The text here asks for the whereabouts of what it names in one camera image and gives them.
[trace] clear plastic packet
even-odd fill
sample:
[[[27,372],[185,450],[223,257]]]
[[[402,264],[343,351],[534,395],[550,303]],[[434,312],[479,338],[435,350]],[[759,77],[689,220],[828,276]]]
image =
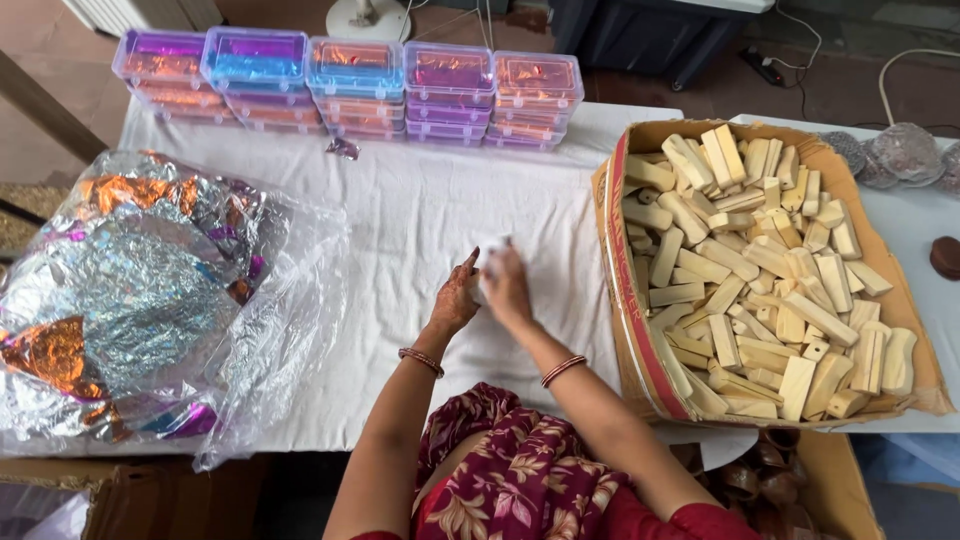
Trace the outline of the clear plastic packet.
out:
[[[250,454],[336,339],[347,250],[342,209],[104,152],[0,284],[0,454]]]
[[[937,141],[916,124],[900,122],[890,126],[868,141],[866,150],[904,187],[923,187],[944,174]]]
[[[847,132],[827,132],[820,134],[820,139],[833,147],[833,151],[847,161],[850,168],[850,174],[856,176],[863,170],[866,162],[866,152],[860,141],[853,138],[853,135]]]
[[[944,174],[934,184],[937,189],[960,199],[960,142],[954,142],[941,157]]]
[[[869,144],[869,140],[863,142],[864,146]],[[900,179],[875,160],[870,152],[863,153],[863,168],[854,178],[858,184],[874,189],[890,189],[900,183]]]

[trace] table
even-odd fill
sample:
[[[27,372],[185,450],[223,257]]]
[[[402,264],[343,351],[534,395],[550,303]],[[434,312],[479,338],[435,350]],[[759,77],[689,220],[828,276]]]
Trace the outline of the table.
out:
[[[356,443],[399,362],[396,350],[416,338],[450,269],[474,245],[504,233],[514,235],[529,263],[542,323],[619,390],[589,176],[631,122],[682,117],[679,110],[584,103],[549,154],[357,141],[360,159],[348,161],[324,152],[327,136],[163,124],[132,100],[120,148],[157,150],[346,208],[348,311],[337,343],[318,376],[302,383],[287,420],[255,444],[259,452],[344,451]],[[431,407],[483,380],[560,414],[536,366],[483,309],[450,344],[444,369]]]
[[[812,133],[842,131],[858,140],[872,138],[879,133],[875,130],[752,114],[740,114],[730,121],[738,124],[763,122]],[[937,142],[946,148],[956,140],[937,137]],[[934,188],[884,191],[863,187],[860,189],[860,200],[871,225],[903,267],[917,310],[937,353],[948,393],[954,405],[957,405],[956,400],[960,400],[960,332],[950,325],[954,322],[960,324],[960,285],[945,281],[933,271],[929,264],[929,253],[933,239],[945,234],[960,237],[960,219],[956,217],[960,212],[960,202],[945,197]],[[849,424],[835,430],[857,433],[956,433],[960,432],[960,414],[938,417],[907,409],[897,418]]]

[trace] floral fabric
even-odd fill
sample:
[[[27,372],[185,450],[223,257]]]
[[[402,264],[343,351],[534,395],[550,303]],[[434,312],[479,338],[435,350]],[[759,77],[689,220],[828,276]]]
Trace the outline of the floral fabric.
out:
[[[631,489],[628,475],[586,456],[567,421],[480,382],[430,415],[417,491],[460,441],[482,431],[489,433],[445,481],[418,538],[594,538],[613,494]]]

